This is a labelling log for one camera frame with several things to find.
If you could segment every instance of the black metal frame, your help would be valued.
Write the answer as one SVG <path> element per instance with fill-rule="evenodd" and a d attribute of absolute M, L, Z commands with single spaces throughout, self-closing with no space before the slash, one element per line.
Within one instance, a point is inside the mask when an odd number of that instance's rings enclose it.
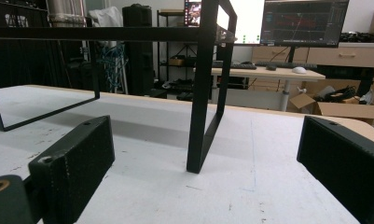
<path fill-rule="evenodd" d="M 93 52 L 94 48 L 90 48 L 90 49 L 91 49 L 90 55 L 91 55 L 91 57 L 94 57 L 94 52 Z M 79 102 L 79 103 L 76 103 L 76 104 L 73 104 L 73 105 L 65 106 L 63 108 L 60 108 L 60 109 L 48 112 L 46 114 L 34 117 L 32 119 L 27 119 L 27 120 L 24 120 L 24 121 L 15 123 L 15 124 L 11 124 L 9 126 L 4 126 L 4 121 L 3 121 L 3 118 L 2 118 L 1 112 L 0 112 L 0 131 L 7 132 L 7 131 L 10 131 L 10 130 L 14 130 L 14 129 L 19 128 L 21 126 L 24 126 L 26 124 L 33 123 L 33 122 L 35 122 L 37 120 L 48 118 L 50 116 L 62 113 L 63 111 L 66 111 L 66 110 L 72 109 L 74 107 L 77 107 L 77 106 L 80 106 L 80 105 L 84 105 L 84 104 L 87 104 L 89 102 L 92 102 L 92 101 L 95 101 L 97 99 L 100 99 L 100 90 L 99 90 L 99 83 L 98 83 L 98 75 L 97 75 L 97 73 L 98 72 L 95 71 L 95 70 L 92 71 L 93 90 L 94 90 L 94 97 L 93 98 L 90 98 L 88 100 L 84 100 L 82 102 Z"/>
<path fill-rule="evenodd" d="M 123 40 L 131 42 L 192 42 L 198 45 L 198 57 L 196 61 L 194 99 L 192 103 L 187 170 L 198 174 L 201 171 L 204 160 L 213 143 L 216 130 L 225 110 L 225 100 L 229 82 L 230 61 L 232 57 L 234 38 L 217 40 L 217 10 L 221 6 L 229 15 L 229 27 L 227 37 L 235 34 L 237 16 L 229 0 L 202 0 L 201 1 L 201 25 L 200 27 L 123 27 L 123 28 L 0 28 L 0 38 L 9 39 L 39 39 L 39 40 Z M 221 89 L 218 96 L 218 104 L 215 116 L 207 131 L 205 121 L 209 92 L 211 88 L 211 69 L 215 44 L 225 44 L 226 59 L 223 63 Z M 95 98 L 67 106 L 35 119 L 26 120 L 4 128 L 0 115 L 0 130 L 8 131 L 21 125 L 34 122 L 39 119 L 60 113 L 66 109 L 85 104 L 100 97 L 97 85 L 97 74 L 93 71 L 95 80 Z"/>

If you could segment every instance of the black cable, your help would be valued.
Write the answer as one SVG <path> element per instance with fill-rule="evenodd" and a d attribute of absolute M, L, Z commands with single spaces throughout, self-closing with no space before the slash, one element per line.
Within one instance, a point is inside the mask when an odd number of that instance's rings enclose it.
<path fill-rule="evenodd" d="M 273 59 L 275 59 L 277 56 L 279 56 L 279 54 L 283 53 L 286 49 L 288 49 L 288 47 L 286 47 L 285 49 L 281 50 L 280 52 L 278 52 L 276 55 L 274 55 L 269 62 L 273 61 Z"/>

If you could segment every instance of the keyboard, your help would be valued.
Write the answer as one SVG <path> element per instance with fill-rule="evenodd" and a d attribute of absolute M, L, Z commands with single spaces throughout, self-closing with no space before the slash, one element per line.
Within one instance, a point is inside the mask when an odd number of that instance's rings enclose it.
<path fill-rule="evenodd" d="M 212 67 L 213 68 L 222 68 L 222 61 L 213 61 Z M 256 70 L 256 66 L 253 64 L 246 64 L 246 63 L 233 63 L 230 65 L 231 69 L 252 69 Z"/>
<path fill-rule="evenodd" d="M 315 69 L 317 64 L 315 63 L 281 63 L 281 62 L 256 62 L 256 66 L 266 67 L 268 64 L 274 64 L 280 68 L 295 68 L 295 67 L 304 67 L 306 69 Z"/>

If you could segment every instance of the desk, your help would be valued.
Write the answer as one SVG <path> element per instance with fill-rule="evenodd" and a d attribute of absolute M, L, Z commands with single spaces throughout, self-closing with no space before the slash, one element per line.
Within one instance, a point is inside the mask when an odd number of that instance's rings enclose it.
<path fill-rule="evenodd" d="M 320 75 L 316 72 L 308 70 L 306 74 L 297 74 L 293 73 L 291 69 L 288 68 L 277 68 L 276 71 L 269 71 L 266 70 L 264 67 L 258 67 L 256 70 L 249 70 L 249 69 L 230 69 L 229 75 L 231 77 L 251 77 L 251 78 L 266 78 L 266 79 L 280 79 L 285 80 L 284 85 L 284 91 L 274 92 L 274 91 L 267 91 L 264 92 L 264 94 L 271 94 L 271 95 L 279 95 L 281 97 L 280 102 L 266 102 L 267 107 L 264 108 L 270 108 L 275 109 L 279 108 L 281 111 L 286 110 L 286 106 L 288 103 L 288 96 L 289 96 L 289 90 L 290 90 L 290 82 L 291 81 L 317 81 L 318 79 L 326 79 L 325 76 Z M 213 68 L 212 69 L 212 76 L 214 77 L 214 80 L 217 80 L 218 76 L 221 76 L 221 69 L 220 68 Z M 247 91 L 247 90 L 234 90 L 234 89 L 228 89 L 228 96 L 229 97 L 234 96 L 234 98 L 240 98 L 237 99 L 236 105 L 244 105 L 249 106 L 249 102 L 251 102 L 251 98 L 254 97 L 254 94 L 256 97 L 262 96 L 260 94 L 262 92 L 254 92 L 254 91 Z M 213 91 L 212 91 L 212 103 L 216 104 L 218 98 L 218 88 L 216 86 L 216 82 L 213 82 Z"/>
<path fill-rule="evenodd" d="M 0 89 L 0 106 L 5 120 L 15 121 L 88 97 L 84 91 L 14 87 Z M 0 175 L 25 178 L 27 163 L 77 124 L 110 115 L 116 161 L 78 223 L 358 223 L 297 162 L 303 115 L 226 106 L 195 175 L 186 171 L 191 107 L 102 93 L 90 104 L 0 132 Z M 207 119 L 214 114 L 209 105 Z M 332 119 L 374 140 L 364 122 Z"/>

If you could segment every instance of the metal frame leg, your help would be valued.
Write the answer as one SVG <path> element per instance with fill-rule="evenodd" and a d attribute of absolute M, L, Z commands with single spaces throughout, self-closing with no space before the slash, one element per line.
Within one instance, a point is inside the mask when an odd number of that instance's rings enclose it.
<path fill-rule="evenodd" d="M 207 131 L 204 131 L 207 116 L 207 105 L 211 86 L 211 69 L 216 33 L 216 17 L 219 0 L 201 2 L 201 33 L 198 40 L 198 60 L 196 62 L 194 97 L 189 132 L 189 144 L 187 153 L 187 170 L 198 174 L 201 171 L 204 160 L 214 141 L 216 130 L 224 113 L 227 94 L 230 61 L 233 44 L 227 44 L 227 58 L 222 70 L 221 90 L 217 111 Z M 234 33 L 236 29 L 236 14 L 229 15 L 229 30 Z"/>

